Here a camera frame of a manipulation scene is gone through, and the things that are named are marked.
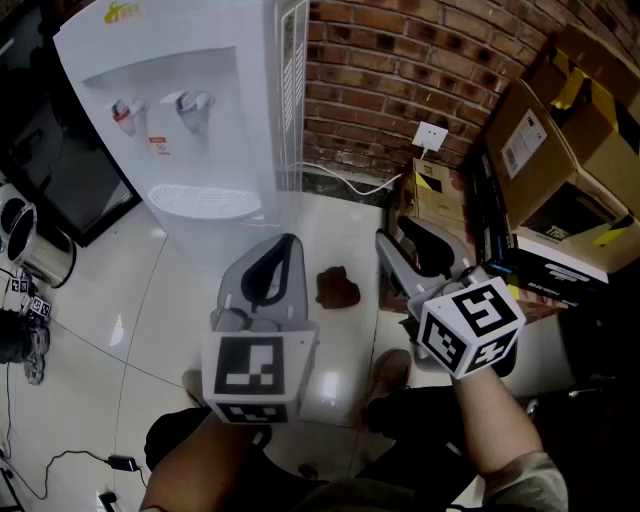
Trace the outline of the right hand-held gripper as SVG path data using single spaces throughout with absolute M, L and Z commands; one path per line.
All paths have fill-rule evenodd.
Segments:
M 375 248 L 385 274 L 410 299 L 416 362 L 435 362 L 462 379 L 502 361 L 525 325 L 504 281 L 480 266 L 468 268 L 467 247 L 436 224 L 400 216 L 398 227 L 414 245 L 416 263 L 383 229 L 376 231 Z M 435 287 L 437 277 L 459 278 Z

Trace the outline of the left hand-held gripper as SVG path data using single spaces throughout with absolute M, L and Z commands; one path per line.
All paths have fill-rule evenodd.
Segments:
M 228 309 L 203 337 L 206 403 L 229 424 L 295 422 L 319 344 L 316 323 L 293 320 L 306 317 L 301 241 L 285 233 L 251 248 L 224 273 L 217 306 Z

